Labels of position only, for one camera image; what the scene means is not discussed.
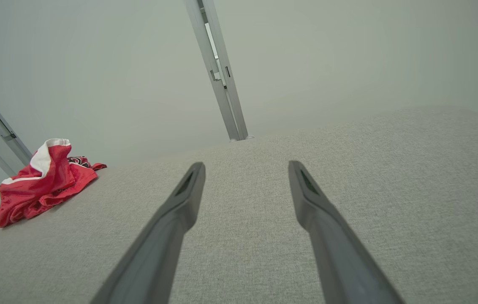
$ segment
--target red and white garment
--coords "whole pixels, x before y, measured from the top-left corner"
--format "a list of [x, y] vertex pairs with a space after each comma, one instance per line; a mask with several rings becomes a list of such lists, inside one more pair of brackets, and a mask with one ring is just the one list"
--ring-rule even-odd
[[0, 227], [31, 219], [81, 192], [105, 164], [91, 164], [85, 157], [68, 157], [69, 140], [47, 140], [28, 166], [0, 185]]

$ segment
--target carpeted floor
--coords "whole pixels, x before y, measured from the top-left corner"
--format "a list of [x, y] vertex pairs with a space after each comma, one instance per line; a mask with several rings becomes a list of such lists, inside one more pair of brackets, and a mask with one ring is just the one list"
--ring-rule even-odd
[[107, 168], [0, 231], [0, 302], [88, 302], [194, 161], [198, 221], [170, 302], [323, 302], [289, 191], [305, 164], [408, 303], [478, 303], [478, 114], [428, 107]]

